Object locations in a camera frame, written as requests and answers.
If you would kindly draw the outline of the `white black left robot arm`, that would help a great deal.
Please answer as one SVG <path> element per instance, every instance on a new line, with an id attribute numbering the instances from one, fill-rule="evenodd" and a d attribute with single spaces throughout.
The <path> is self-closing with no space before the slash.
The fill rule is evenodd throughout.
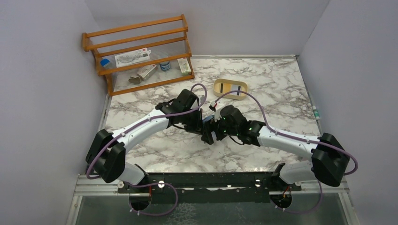
<path id="1" fill-rule="evenodd" d="M 86 155 L 88 179 L 102 178 L 106 183 L 120 180 L 139 184 L 145 172 L 126 161 L 136 145 L 173 124 L 188 123 L 190 116 L 200 116 L 203 102 L 192 91 L 184 89 L 177 98 L 158 104 L 140 120 L 113 132 L 98 131 Z"/>

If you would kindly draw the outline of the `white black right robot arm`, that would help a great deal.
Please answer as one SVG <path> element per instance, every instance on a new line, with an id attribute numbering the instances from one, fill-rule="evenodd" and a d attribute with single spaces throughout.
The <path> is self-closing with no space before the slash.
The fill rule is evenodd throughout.
<path id="1" fill-rule="evenodd" d="M 342 145 L 329 133 L 317 137 L 277 130 L 265 122 L 247 120 L 232 105 L 203 119 L 201 140 L 213 144 L 227 136 L 235 136 L 246 145 L 276 148 L 303 158 L 303 162 L 284 164 L 276 169 L 277 179 L 283 184 L 318 180 L 338 187 L 350 161 Z"/>

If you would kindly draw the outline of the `blue leather card holder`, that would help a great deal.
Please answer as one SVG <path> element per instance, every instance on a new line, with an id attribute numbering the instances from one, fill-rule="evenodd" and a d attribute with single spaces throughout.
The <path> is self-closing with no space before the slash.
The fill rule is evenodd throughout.
<path id="1" fill-rule="evenodd" d="M 214 115 L 207 116 L 207 117 L 205 117 L 205 118 L 202 120 L 202 122 L 205 123 L 205 122 L 207 122 L 207 121 L 212 120 L 213 118 L 214 118 Z"/>

